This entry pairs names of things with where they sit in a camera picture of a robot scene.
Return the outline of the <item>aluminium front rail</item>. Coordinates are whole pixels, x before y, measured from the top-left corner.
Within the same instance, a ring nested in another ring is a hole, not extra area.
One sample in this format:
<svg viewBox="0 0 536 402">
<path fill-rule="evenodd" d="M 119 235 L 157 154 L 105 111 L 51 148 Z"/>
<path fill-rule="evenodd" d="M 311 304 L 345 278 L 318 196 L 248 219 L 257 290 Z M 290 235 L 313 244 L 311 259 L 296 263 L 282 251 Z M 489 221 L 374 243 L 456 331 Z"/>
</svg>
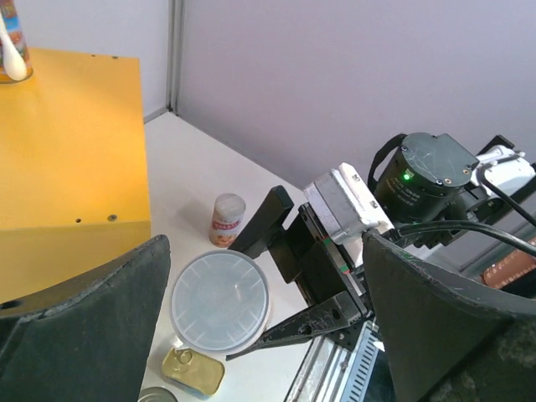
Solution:
<svg viewBox="0 0 536 402">
<path fill-rule="evenodd" d="M 315 338 L 301 361 L 285 401 L 324 401 L 346 355 L 345 350 L 331 339 Z"/>
</svg>

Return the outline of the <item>tall can with white spoon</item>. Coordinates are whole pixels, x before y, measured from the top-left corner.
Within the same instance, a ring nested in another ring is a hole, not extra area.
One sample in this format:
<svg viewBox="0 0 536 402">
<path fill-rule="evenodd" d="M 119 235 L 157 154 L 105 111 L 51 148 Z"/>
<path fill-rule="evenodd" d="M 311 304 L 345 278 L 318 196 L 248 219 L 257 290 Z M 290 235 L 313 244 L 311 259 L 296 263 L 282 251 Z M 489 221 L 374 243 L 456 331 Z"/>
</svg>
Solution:
<svg viewBox="0 0 536 402">
<path fill-rule="evenodd" d="M 34 69 L 14 1 L 1 1 L 1 83 L 26 80 Z"/>
</svg>

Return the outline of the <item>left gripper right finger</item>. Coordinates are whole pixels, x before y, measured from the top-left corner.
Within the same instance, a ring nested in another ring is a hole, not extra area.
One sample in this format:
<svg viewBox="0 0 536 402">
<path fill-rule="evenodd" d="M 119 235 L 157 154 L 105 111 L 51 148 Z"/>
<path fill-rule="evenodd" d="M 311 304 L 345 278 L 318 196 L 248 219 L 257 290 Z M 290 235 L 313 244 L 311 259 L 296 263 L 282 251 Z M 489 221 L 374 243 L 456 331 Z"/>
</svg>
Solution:
<svg viewBox="0 0 536 402">
<path fill-rule="evenodd" d="M 533 401 L 535 302 L 363 236 L 368 290 L 399 401 Z"/>
</svg>

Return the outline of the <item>yellow two-shelf cabinet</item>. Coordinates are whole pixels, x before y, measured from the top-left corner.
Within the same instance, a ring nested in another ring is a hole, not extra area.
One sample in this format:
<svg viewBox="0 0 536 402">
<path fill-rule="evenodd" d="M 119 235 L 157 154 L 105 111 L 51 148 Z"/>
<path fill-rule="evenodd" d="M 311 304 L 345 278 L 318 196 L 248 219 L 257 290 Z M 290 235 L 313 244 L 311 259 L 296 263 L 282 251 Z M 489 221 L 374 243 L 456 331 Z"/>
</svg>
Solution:
<svg viewBox="0 0 536 402">
<path fill-rule="evenodd" d="M 1 87 L 1 299 L 54 286 L 151 236 L 138 59 L 33 48 Z"/>
</svg>

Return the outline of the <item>round tomato tin can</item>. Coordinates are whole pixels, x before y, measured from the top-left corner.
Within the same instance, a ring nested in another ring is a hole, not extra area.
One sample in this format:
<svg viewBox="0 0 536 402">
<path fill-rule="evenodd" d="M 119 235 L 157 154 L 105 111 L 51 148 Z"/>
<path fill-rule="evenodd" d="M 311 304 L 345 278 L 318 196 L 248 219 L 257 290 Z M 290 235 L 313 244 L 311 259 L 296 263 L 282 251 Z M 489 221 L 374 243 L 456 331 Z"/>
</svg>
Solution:
<svg viewBox="0 0 536 402">
<path fill-rule="evenodd" d="M 137 402 L 178 402 L 174 394 L 163 387 L 149 387 L 138 395 Z"/>
</svg>

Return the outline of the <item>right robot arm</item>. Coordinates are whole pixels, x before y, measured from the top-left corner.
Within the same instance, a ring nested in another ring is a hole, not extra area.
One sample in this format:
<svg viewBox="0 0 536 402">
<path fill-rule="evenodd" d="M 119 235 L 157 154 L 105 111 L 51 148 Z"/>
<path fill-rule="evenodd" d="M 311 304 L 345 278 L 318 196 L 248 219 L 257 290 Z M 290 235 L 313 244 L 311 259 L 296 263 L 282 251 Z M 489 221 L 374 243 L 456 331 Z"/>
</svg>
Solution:
<svg viewBox="0 0 536 402">
<path fill-rule="evenodd" d="M 433 248 L 466 232 L 485 234 L 526 255 L 535 248 L 495 228 L 535 191 L 535 167 L 506 138 L 472 153 L 448 134 L 400 133 L 379 149 L 366 178 L 342 164 L 305 189 L 295 208 L 282 186 L 270 189 L 231 245 L 250 258 L 269 253 L 284 281 L 295 283 L 306 309 L 266 330 L 247 353 L 307 343 L 374 316 L 368 284 L 368 232 L 390 245 Z"/>
</svg>

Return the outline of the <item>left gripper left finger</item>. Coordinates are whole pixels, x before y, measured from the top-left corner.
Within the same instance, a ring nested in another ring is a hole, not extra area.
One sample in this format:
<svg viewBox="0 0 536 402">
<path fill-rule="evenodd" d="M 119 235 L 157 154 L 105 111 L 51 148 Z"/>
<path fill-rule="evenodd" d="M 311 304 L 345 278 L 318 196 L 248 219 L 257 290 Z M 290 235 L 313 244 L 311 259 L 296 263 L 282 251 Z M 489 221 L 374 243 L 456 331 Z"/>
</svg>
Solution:
<svg viewBox="0 0 536 402">
<path fill-rule="evenodd" d="M 1 305 L 3 401 L 135 401 L 171 267 L 160 234 Z"/>
</svg>

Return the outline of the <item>flat gold tin right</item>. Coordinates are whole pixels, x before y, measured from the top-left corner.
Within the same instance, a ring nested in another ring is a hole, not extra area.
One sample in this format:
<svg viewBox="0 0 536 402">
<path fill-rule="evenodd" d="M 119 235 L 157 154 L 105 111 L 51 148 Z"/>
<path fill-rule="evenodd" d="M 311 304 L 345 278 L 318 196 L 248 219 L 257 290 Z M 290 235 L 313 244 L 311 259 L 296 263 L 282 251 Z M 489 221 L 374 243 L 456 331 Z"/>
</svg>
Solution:
<svg viewBox="0 0 536 402">
<path fill-rule="evenodd" d="M 190 348 L 172 348 L 162 361 L 162 374 L 205 396 L 218 390 L 225 375 L 224 365 Z"/>
</svg>

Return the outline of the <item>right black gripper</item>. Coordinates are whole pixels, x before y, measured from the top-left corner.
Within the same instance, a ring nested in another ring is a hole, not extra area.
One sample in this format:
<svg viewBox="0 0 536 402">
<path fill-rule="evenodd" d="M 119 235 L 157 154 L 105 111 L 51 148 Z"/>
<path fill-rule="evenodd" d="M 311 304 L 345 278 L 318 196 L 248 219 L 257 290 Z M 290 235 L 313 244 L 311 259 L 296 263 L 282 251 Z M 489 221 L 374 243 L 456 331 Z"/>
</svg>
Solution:
<svg viewBox="0 0 536 402">
<path fill-rule="evenodd" d="M 282 228 L 293 208 L 282 185 L 271 188 L 228 249 L 258 258 L 270 245 L 281 276 L 296 284 L 307 308 L 266 330 L 244 350 L 227 355 L 226 361 L 316 337 L 352 350 L 362 326 L 374 316 L 363 269 L 354 267 L 348 252 L 327 237 L 309 204 L 300 206 L 290 226 Z"/>
</svg>

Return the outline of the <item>small red-white can right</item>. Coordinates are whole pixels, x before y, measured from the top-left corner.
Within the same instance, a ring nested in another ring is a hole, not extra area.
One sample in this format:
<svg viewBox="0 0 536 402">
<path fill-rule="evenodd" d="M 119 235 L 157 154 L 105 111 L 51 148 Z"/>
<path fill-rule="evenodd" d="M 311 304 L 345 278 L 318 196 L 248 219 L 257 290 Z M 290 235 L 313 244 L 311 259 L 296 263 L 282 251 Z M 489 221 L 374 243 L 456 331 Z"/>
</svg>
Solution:
<svg viewBox="0 0 536 402">
<path fill-rule="evenodd" d="M 246 203 L 239 195 L 234 193 L 219 195 L 214 202 L 209 240 L 217 247 L 229 247 L 240 232 L 245 210 Z"/>
</svg>

